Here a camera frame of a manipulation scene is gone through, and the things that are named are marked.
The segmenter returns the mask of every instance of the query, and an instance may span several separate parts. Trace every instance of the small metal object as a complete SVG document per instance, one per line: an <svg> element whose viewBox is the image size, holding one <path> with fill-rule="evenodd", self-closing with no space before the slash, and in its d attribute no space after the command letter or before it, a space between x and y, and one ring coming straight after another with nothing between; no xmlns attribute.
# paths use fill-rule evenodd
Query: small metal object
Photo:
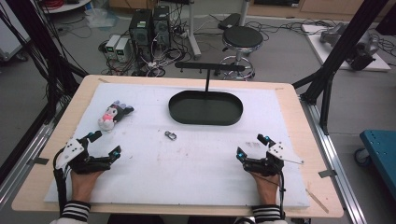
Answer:
<svg viewBox="0 0 396 224"><path fill-rule="evenodd" d="M165 135L170 138L172 141L175 141L177 136L174 133L170 133L168 131L165 132Z"/></svg>

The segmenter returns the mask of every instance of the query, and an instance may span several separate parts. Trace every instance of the black and white striped cuff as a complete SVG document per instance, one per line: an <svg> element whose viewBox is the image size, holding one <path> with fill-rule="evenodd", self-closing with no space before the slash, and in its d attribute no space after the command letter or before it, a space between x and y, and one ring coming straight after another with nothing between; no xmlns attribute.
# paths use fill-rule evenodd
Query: black and white striped cuff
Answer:
<svg viewBox="0 0 396 224"><path fill-rule="evenodd" d="M253 206L253 215L256 223L280 220L280 207L275 204Z"/></svg>
<svg viewBox="0 0 396 224"><path fill-rule="evenodd" d="M73 218L78 221L87 222L91 205L79 201L69 201L64 207L61 217Z"/></svg>

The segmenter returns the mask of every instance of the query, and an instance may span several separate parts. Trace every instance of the sleeve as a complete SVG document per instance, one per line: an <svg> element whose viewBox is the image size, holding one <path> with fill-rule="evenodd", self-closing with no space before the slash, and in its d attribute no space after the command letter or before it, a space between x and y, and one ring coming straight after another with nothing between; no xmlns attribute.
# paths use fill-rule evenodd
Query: sleeve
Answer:
<svg viewBox="0 0 396 224"><path fill-rule="evenodd" d="M61 218L50 224L87 224L91 205L79 201L69 201L64 207Z"/></svg>
<svg viewBox="0 0 396 224"><path fill-rule="evenodd" d="M280 207L274 204L253 206L253 215L257 224L287 224L281 219Z"/></svg>

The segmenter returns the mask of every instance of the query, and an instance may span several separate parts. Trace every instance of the person's arm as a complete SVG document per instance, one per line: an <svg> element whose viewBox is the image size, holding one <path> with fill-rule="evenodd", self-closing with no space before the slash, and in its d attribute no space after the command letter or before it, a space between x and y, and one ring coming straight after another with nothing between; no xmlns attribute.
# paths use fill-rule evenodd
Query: person's arm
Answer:
<svg viewBox="0 0 396 224"><path fill-rule="evenodd" d="M256 181L257 191L260 196L261 205L253 206L252 211L258 224L287 224L282 220L280 207L276 205L276 193L279 186L279 176L262 176L251 173Z"/></svg>
<svg viewBox="0 0 396 224"><path fill-rule="evenodd" d="M67 202L61 218L53 220L50 224L86 224L91 209L91 193L96 179L101 174L102 172L95 172L78 175L72 171L72 200Z"/></svg>

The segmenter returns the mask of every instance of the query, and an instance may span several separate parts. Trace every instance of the blue plastic cart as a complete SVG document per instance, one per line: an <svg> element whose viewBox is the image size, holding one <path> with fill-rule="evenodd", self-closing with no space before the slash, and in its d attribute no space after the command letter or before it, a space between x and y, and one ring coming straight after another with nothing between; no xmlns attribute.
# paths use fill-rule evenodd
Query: blue plastic cart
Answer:
<svg viewBox="0 0 396 224"><path fill-rule="evenodd" d="M355 151L356 163L368 166L372 162L396 200L396 132L366 130L360 137L365 148Z"/></svg>

